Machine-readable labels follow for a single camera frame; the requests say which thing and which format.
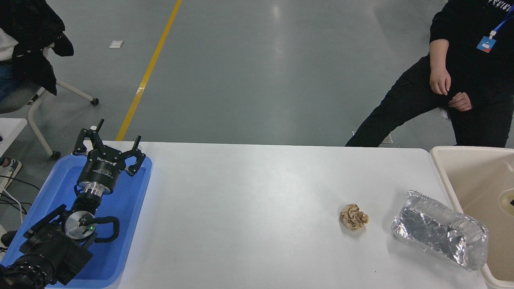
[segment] chair leg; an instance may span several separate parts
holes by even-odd
[[[29,112],[27,114],[27,122],[29,123],[30,128],[34,132],[36,138],[38,139],[39,143],[43,146],[43,149],[45,150],[46,154],[50,157],[53,156],[53,151],[46,142],[45,138],[41,134],[40,130],[38,129],[38,126],[34,122],[34,112],[39,108],[41,103],[45,100],[45,98],[48,96],[48,91],[43,91],[41,95],[36,99],[36,101],[30,106]]]
[[[71,86],[71,85],[67,84],[66,82],[64,82],[64,81],[62,81],[62,80],[59,80],[59,79],[58,79],[58,80],[57,80],[57,85],[58,85],[58,86],[61,86],[61,87],[63,87],[63,88],[65,88],[65,89],[67,89],[67,90],[69,90],[69,91],[71,91],[71,92],[73,92],[73,93],[75,93],[75,94],[76,94],[76,95],[78,95],[78,96],[81,96],[81,97],[83,97],[83,98],[85,98],[85,99],[89,100],[90,102],[94,100],[94,98],[93,98],[92,96],[90,96],[90,95],[88,95],[88,94],[83,93],[82,91],[80,91],[80,90],[76,89],[75,87],[73,87],[73,86]]]

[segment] black sweatshirt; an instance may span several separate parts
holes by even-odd
[[[449,0],[432,21],[430,42],[450,43],[446,68],[452,91],[467,93],[474,107],[514,96],[514,19],[498,30],[490,53],[477,49],[512,4],[514,0]]]

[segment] id badge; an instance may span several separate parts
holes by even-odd
[[[495,43],[496,43],[496,40],[489,39],[489,37],[484,36],[476,48],[485,53],[489,53],[489,52],[491,52],[491,49]]]

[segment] plastic basin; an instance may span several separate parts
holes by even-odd
[[[488,286],[514,288],[514,150],[435,147],[430,154],[453,208],[489,229]]]
[[[19,248],[26,241],[23,233],[33,224],[61,204],[71,208],[76,198],[74,185],[85,162],[85,156],[68,155],[54,165],[2,259],[2,265],[8,266],[22,255]],[[91,245],[88,250],[93,257],[66,286],[57,283],[46,288],[104,288],[116,281],[125,267],[151,170],[152,162],[146,158],[136,175],[130,177],[122,172],[113,193],[102,197],[95,216],[117,217],[120,220],[119,237],[110,243]],[[99,237],[108,237],[112,230],[112,225],[99,225],[96,232]]]

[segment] crumpled paper ball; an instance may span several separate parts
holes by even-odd
[[[368,223],[369,217],[367,214],[359,211],[357,204],[349,204],[343,208],[339,214],[339,219],[348,229],[355,231],[364,228]]]

